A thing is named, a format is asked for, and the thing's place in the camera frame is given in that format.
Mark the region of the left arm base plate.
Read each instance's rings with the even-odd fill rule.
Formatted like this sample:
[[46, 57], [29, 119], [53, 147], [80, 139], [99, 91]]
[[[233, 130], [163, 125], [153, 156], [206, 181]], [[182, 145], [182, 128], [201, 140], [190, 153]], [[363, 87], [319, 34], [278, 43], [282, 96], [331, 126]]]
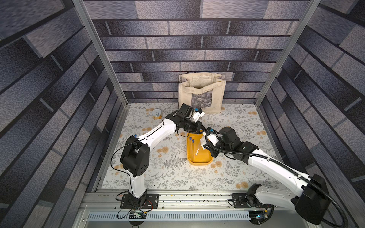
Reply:
[[145, 193], [140, 198], [134, 197], [131, 193], [124, 194], [121, 199], [121, 209], [148, 209], [155, 210], [159, 204], [159, 194]]

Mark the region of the white wipe cloth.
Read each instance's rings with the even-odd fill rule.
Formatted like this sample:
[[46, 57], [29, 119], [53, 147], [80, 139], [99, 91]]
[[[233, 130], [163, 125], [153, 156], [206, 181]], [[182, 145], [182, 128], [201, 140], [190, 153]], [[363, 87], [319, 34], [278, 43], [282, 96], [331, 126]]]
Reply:
[[201, 139], [200, 140], [200, 146], [201, 146], [201, 148], [202, 148], [202, 150], [205, 150], [206, 148], [205, 148], [205, 145], [207, 144], [207, 142], [206, 142], [206, 140], [205, 139]]

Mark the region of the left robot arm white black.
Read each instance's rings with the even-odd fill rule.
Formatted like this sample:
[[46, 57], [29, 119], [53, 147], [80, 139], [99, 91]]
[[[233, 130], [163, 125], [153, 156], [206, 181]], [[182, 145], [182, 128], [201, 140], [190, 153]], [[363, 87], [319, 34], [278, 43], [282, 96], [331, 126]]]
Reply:
[[120, 162], [130, 180], [130, 188], [123, 203], [132, 208], [140, 208], [147, 202], [147, 191], [144, 184], [144, 173], [149, 166], [150, 150], [167, 136], [183, 129], [187, 133], [199, 134], [205, 130], [199, 121], [205, 112], [182, 104], [179, 110], [168, 114], [162, 122], [141, 136], [130, 136], [122, 147]]

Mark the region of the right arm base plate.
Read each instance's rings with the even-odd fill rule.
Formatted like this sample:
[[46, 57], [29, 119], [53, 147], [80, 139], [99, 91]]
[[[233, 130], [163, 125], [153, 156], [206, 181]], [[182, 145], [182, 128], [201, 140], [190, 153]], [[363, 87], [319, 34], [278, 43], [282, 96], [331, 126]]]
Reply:
[[235, 209], [268, 209], [268, 204], [260, 203], [254, 195], [247, 196], [246, 193], [232, 193], [229, 203]]

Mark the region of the yellow plastic tray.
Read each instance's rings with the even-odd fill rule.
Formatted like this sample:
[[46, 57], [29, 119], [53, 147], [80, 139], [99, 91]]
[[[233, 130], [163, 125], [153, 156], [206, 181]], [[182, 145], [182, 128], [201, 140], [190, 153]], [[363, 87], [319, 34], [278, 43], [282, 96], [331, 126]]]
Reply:
[[[203, 134], [189, 133], [189, 135], [186, 139], [186, 145], [188, 145], [189, 137], [192, 137], [192, 139], [195, 140], [195, 143], [196, 143], [195, 149], [197, 150], [198, 143], [200, 143], [201, 139], [204, 139]], [[188, 155], [188, 147], [187, 147], [187, 159], [188, 159], [188, 162], [194, 166], [205, 166], [205, 165], [209, 165], [210, 163], [213, 162], [213, 157], [211, 156], [210, 151], [207, 149], [205, 149], [205, 150], [201, 149], [197, 156], [195, 155], [195, 156], [190, 157]]]

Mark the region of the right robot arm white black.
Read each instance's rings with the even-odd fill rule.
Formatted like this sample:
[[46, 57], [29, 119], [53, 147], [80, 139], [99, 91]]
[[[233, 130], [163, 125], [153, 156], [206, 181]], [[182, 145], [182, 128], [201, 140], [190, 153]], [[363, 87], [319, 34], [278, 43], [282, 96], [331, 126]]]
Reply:
[[258, 146], [241, 141], [230, 127], [222, 128], [219, 132], [208, 128], [203, 135], [203, 147], [213, 157], [230, 154], [233, 159], [269, 174], [288, 189], [284, 191], [254, 184], [246, 193], [246, 201], [251, 207], [263, 204], [280, 206], [295, 211], [309, 223], [329, 223], [324, 215], [333, 199], [324, 178], [317, 174], [302, 173], [270, 157]]

